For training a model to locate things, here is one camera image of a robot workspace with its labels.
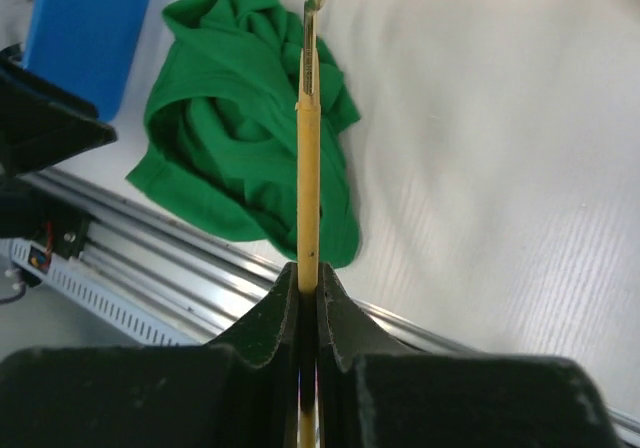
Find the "green tank top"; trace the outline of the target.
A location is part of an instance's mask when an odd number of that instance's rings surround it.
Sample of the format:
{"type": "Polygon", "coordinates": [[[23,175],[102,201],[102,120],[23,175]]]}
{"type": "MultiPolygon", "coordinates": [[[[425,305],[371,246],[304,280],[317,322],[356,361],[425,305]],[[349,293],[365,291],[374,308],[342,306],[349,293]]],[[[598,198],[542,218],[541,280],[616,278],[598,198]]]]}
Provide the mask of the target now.
{"type": "Polygon", "coordinates": [[[299,16],[279,0],[178,0],[162,17],[174,40],[128,182],[208,234],[294,259],[299,16]]]}

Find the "yellow hanger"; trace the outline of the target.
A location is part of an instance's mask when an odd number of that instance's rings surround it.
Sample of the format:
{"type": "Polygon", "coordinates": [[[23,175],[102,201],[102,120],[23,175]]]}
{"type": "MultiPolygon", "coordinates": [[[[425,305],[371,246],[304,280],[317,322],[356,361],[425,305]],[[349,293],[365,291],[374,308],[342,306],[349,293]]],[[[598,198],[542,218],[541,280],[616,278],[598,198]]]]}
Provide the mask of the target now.
{"type": "Polygon", "coordinates": [[[299,290],[299,439],[316,445],[316,301],[319,280],[321,94],[317,15],[326,0],[304,0],[297,115],[297,288],[299,290]]]}

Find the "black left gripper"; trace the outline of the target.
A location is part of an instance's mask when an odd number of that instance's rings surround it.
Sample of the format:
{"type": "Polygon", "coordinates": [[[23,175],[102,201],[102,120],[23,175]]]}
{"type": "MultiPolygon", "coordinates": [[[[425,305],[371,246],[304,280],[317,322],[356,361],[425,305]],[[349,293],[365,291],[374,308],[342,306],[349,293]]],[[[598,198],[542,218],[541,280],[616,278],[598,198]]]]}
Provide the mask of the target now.
{"type": "Polygon", "coordinates": [[[1,52],[1,173],[53,166],[117,140],[96,107],[23,69],[18,50],[1,52]]]}

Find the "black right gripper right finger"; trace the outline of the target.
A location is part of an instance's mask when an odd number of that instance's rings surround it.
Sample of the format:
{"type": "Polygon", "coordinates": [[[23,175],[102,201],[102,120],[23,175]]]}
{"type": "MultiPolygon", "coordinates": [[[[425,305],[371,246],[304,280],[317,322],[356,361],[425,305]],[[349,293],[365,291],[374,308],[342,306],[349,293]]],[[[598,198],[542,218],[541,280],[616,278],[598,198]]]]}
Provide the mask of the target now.
{"type": "Polygon", "coordinates": [[[417,447],[416,401],[401,360],[422,353],[381,328],[319,268],[317,382],[323,447],[417,447]]]}

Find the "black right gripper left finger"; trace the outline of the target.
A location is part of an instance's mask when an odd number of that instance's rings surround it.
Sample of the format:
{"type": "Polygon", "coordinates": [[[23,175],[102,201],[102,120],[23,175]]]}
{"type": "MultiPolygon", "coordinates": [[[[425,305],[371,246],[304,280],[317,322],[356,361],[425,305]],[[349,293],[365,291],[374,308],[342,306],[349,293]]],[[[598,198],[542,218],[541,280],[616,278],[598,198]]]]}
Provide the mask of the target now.
{"type": "Polygon", "coordinates": [[[217,447],[294,447],[298,431],[299,294],[285,265],[267,295],[210,346],[230,356],[217,447]]]}

